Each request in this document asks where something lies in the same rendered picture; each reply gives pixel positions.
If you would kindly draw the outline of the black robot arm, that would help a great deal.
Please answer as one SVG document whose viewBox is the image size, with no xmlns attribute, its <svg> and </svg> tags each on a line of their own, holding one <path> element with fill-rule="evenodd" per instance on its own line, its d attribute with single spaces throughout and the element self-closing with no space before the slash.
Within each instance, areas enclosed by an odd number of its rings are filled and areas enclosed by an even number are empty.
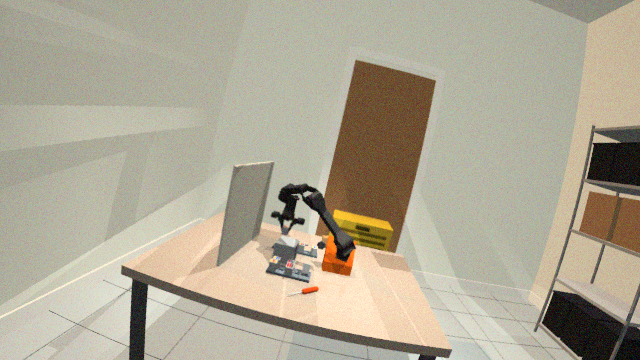
<svg viewBox="0 0 640 360">
<path fill-rule="evenodd" d="M 303 193 L 306 191 L 312 192 L 309 196 L 305 197 Z M 356 249 L 352 237 L 338 226 L 336 221 L 333 219 L 327 208 L 325 207 L 325 199 L 323 198 L 322 193 L 314 187 L 309 186 L 308 184 L 288 184 L 285 187 L 281 188 L 279 191 L 278 200 L 285 203 L 286 206 L 296 207 L 297 200 L 300 200 L 298 195 L 292 194 L 301 194 L 302 200 L 314 211 L 316 211 L 330 232 L 332 232 L 334 236 L 333 243 L 336 245 L 336 258 L 341 261 L 346 262 L 350 256 L 351 251 Z M 287 222 L 294 219 L 295 213 L 293 213 L 292 209 L 286 210 L 284 208 L 281 215 L 281 220 L 285 220 Z"/>
</svg>

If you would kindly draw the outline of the orange-handled screwdriver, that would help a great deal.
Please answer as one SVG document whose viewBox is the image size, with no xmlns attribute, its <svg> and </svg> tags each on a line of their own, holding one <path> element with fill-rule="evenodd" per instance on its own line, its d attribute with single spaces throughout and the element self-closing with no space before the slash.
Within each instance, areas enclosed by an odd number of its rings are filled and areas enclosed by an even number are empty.
<svg viewBox="0 0 640 360">
<path fill-rule="evenodd" d="M 300 294 L 300 293 L 302 293 L 302 294 L 308 294 L 308 293 L 311 293 L 311 292 L 316 292 L 316 291 L 318 291 L 318 290 L 319 290 L 319 288 L 318 288 L 318 287 L 312 287 L 312 288 L 308 288 L 308 289 L 307 289 L 307 288 L 305 288 L 305 289 L 302 289 L 302 291 L 301 291 L 301 292 L 293 293 L 293 295 L 295 295 L 295 294 Z"/>
</svg>

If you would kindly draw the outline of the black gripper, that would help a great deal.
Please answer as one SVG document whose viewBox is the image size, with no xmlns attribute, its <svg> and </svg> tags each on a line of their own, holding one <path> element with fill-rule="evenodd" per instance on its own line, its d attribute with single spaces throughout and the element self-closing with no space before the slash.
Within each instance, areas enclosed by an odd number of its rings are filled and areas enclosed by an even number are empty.
<svg viewBox="0 0 640 360">
<path fill-rule="evenodd" d="M 293 211 L 293 213 L 294 213 L 294 212 L 295 212 L 295 208 L 296 208 L 296 207 L 289 207 L 289 206 L 286 206 L 286 205 L 285 205 L 285 208 L 287 208 L 286 210 L 289 210 L 289 211 L 290 211 L 290 209 L 292 209 L 292 211 Z M 277 217 L 278 217 L 278 219 L 277 219 Z M 274 211 L 274 212 L 272 213 L 272 215 L 271 215 L 271 218 L 275 218 L 275 219 L 277 219 L 277 220 L 279 221 L 280 226 L 281 226 L 281 230 L 282 230 L 282 226 L 283 226 L 283 222 L 284 222 L 284 220 L 281 220 L 281 215 L 280 215 L 280 213 L 279 213 L 279 212 L 275 212 L 275 211 Z M 291 227 L 293 227 L 293 225 L 296 225 L 296 224 L 298 224 L 298 225 L 304 225 L 304 223 L 305 223 L 305 219 L 303 219 L 303 218 L 299 218 L 299 217 L 298 217 L 298 219 L 296 219 L 296 218 L 294 218 L 293 220 L 291 220 L 291 219 L 290 219 L 290 221 L 291 221 L 291 223 L 290 223 L 290 226 L 289 226 L 289 228 L 288 228 L 288 232 L 290 231 Z M 287 232 L 287 233 L 288 233 L 288 232 Z"/>
</svg>

